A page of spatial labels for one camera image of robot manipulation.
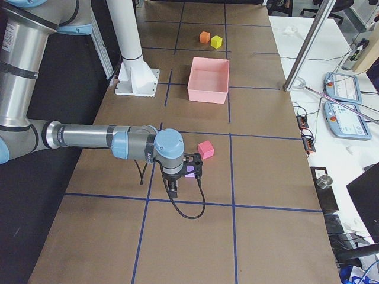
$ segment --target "blue joint cap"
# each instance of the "blue joint cap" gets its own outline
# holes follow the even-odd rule
[[[184,153],[183,137],[177,130],[162,130],[155,137],[154,147],[162,157],[176,159]]]
[[[113,136],[111,150],[116,158],[128,159],[128,133],[126,131],[117,132]]]
[[[57,29],[59,34],[69,34],[71,36],[88,36],[92,34],[92,24],[88,25],[64,25]]]
[[[20,8],[36,7],[44,4],[46,1],[47,0],[5,0],[5,2]]]
[[[5,164],[9,161],[11,155],[9,153],[8,146],[5,144],[2,138],[0,138],[0,164]]]

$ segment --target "yellow cube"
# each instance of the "yellow cube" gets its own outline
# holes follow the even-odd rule
[[[211,46],[214,47],[215,49],[219,48],[222,45],[223,45],[222,37],[215,35],[214,37],[211,38]]]

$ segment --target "label sticker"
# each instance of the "label sticker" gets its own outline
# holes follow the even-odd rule
[[[15,35],[16,35],[16,26],[7,24],[7,28],[5,29],[5,34],[4,34],[4,40],[2,42],[2,49],[4,49],[7,52],[11,52]]]

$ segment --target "orange cube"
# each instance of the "orange cube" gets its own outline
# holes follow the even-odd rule
[[[201,32],[201,34],[200,34],[200,42],[201,43],[207,44],[207,43],[209,43],[210,39],[211,39],[210,33],[206,32],[206,31]]]

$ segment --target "blue cable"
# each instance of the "blue cable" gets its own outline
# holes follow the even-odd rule
[[[359,280],[359,282],[358,282],[357,284],[361,284],[361,283],[362,283],[362,281],[363,281],[363,279],[365,279],[367,273],[368,273],[368,272],[371,270],[371,268],[373,268],[374,265],[377,264],[377,263],[379,263],[379,259],[378,259],[376,262],[374,262],[372,265],[369,266],[369,268],[365,271],[365,273],[363,274],[361,280]]]

